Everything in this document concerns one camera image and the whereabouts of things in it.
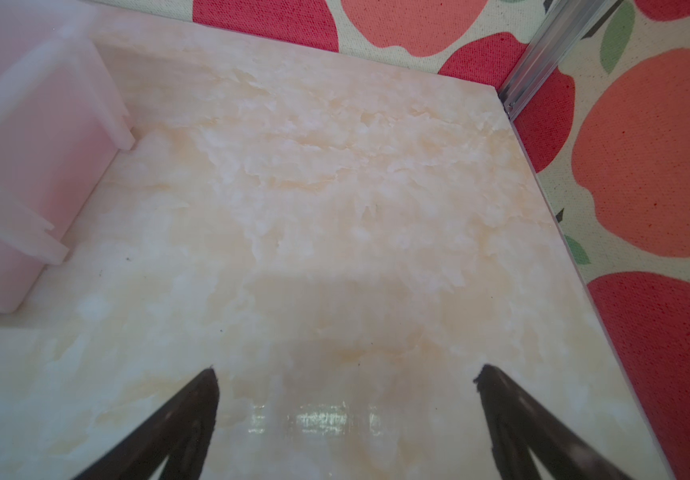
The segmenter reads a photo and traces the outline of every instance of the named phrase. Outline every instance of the green leaf print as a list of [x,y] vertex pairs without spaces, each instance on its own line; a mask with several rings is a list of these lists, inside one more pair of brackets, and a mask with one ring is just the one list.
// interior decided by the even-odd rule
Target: green leaf print
[[617,65],[622,53],[626,50],[633,22],[636,20],[636,10],[627,0],[620,5],[606,27],[604,38],[601,40],[601,66],[606,73],[611,73]]
[[586,254],[582,245],[569,235],[564,235],[564,238],[566,238],[566,244],[570,246],[570,252],[572,252],[572,256],[575,257],[575,262],[578,265],[590,264],[590,258],[588,258],[588,254]]

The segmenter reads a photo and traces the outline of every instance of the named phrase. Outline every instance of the beige marble vein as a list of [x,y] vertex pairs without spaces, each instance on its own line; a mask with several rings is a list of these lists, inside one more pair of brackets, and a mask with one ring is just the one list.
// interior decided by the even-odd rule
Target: beige marble vein
[[491,87],[104,10],[138,127],[0,315],[0,478],[69,478],[214,366],[203,478],[498,478],[492,362],[666,478]]

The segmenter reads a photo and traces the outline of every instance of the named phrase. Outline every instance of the fruit print curtain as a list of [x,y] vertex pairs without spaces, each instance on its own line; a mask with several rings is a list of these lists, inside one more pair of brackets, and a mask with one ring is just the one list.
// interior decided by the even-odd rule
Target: fruit print curtain
[[514,124],[673,471],[690,479],[690,1],[605,8]]
[[499,87],[553,0],[95,0]]

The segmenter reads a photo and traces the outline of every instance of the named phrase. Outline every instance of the white plastic container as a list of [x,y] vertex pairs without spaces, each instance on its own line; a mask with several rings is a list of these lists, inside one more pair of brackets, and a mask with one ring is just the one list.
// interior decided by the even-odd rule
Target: white plastic container
[[87,34],[94,6],[0,0],[0,312],[22,302],[118,149],[129,112]]

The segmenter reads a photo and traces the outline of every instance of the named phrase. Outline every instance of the marble tabletop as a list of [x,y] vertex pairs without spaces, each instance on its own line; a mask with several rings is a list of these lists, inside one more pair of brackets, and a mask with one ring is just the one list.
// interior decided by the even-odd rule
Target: marble tabletop
[[669,476],[493,88],[102,12],[138,141],[0,315],[0,478],[70,478],[208,366],[202,478],[499,478],[485,362]]

